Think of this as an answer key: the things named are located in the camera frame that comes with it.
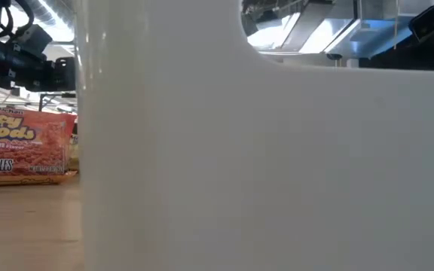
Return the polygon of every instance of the black cable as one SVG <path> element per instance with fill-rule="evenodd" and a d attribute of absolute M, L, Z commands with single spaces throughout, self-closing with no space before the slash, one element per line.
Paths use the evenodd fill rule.
<path fill-rule="evenodd" d="M 6 26 L 3 26 L 1 24 L 1 29 L 3 29 L 2 32 L 0 32 L 0 38 L 5 37 L 7 35 L 12 36 L 13 35 L 13 27 L 14 27 L 14 20 L 13 15 L 11 14 L 11 11 L 9 8 L 6 8 L 6 14 L 8 15 L 8 24 Z"/>
<path fill-rule="evenodd" d="M 5 37 L 7 35 L 9 36 L 13 35 L 12 33 L 13 26 L 14 26 L 13 15 L 11 14 L 9 8 L 5 7 L 5 10 L 6 10 L 6 14 L 8 15 L 8 24 L 6 26 L 1 25 L 3 31 L 0 32 L 0 38 Z"/>
<path fill-rule="evenodd" d="M 12 42 L 14 39 L 20 37 L 21 35 L 24 34 L 24 32 L 26 32 L 26 30 L 29 29 L 29 27 L 31 27 L 33 25 L 33 23 L 35 22 L 35 14 L 33 13 L 33 10 L 31 9 L 31 7 L 28 5 L 28 3 L 26 2 L 26 0 L 15 0 L 16 3 L 20 4 L 21 8 L 24 10 L 24 12 L 26 13 L 26 15 L 28 16 L 28 23 L 24 26 L 21 26 L 16 33 L 14 34 L 13 37 L 10 38 L 10 40 L 8 42 Z"/>

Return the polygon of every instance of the wooden table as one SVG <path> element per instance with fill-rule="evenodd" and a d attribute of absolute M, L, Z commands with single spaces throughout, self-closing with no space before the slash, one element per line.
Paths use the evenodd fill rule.
<path fill-rule="evenodd" d="M 81 202 L 76 180 L 0 187 L 0 271 L 81 271 Z"/>

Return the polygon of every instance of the stainless steel surface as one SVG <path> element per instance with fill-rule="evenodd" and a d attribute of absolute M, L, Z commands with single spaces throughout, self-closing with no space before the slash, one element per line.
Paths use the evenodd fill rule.
<path fill-rule="evenodd" d="M 395 38 L 395 20 L 364 20 L 342 42 L 329 51 L 349 58 L 370 57 L 390 49 L 395 42 L 407 38 L 410 17 L 400 17 L 398 35 Z"/>
<path fill-rule="evenodd" d="M 323 52 L 351 21 L 351 19 L 324 19 L 299 50 L 299 53 Z"/>
<path fill-rule="evenodd" d="M 400 0 L 399 10 L 396 0 L 361 3 L 362 7 L 353 5 L 353 0 L 337 0 L 332 6 L 309 4 L 279 54 L 322 53 L 328 48 L 326 53 L 349 58 L 373 56 L 407 38 L 411 18 L 434 5 L 434 0 Z M 356 15 L 363 20 L 347 28 Z"/>
<path fill-rule="evenodd" d="M 300 13 L 296 13 L 282 19 L 259 23 L 257 25 L 259 30 L 247 37 L 247 41 L 258 50 L 280 48 L 300 16 Z"/>
<path fill-rule="evenodd" d="M 283 50 L 299 51 L 332 7 L 332 5 L 309 4 L 286 39 Z"/>

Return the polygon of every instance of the red noodle package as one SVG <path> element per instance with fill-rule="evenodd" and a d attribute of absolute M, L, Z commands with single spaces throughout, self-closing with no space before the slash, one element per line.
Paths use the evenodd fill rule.
<path fill-rule="evenodd" d="M 68 178 L 75 118 L 0 108 L 0 185 L 53 184 Z"/>

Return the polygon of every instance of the ceiling light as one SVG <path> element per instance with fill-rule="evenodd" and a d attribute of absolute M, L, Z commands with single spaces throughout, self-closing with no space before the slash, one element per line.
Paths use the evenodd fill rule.
<path fill-rule="evenodd" d="M 332 24 L 324 20 L 307 39 L 299 53 L 321 53 L 333 39 Z"/>
<path fill-rule="evenodd" d="M 250 35 L 247 41 L 261 50 L 281 47 L 300 16 L 300 13 L 296 13 L 282 19 L 258 23 L 259 30 Z"/>
<path fill-rule="evenodd" d="M 350 27 L 348 27 L 341 35 L 338 36 L 325 50 L 325 53 L 331 52 L 338 44 L 340 44 L 356 27 L 361 24 L 361 20 L 356 20 Z"/>
<path fill-rule="evenodd" d="M 55 41 L 73 41 L 75 39 L 75 32 L 70 29 L 68 25 L 58 16 L 58 14 L 51 8 L 44 0 L 38 0 L 39 3 L 46 8 L 46 10 L 55 19 L 57 24 L 48 27 L 48 34 L 53 37 Z"/>

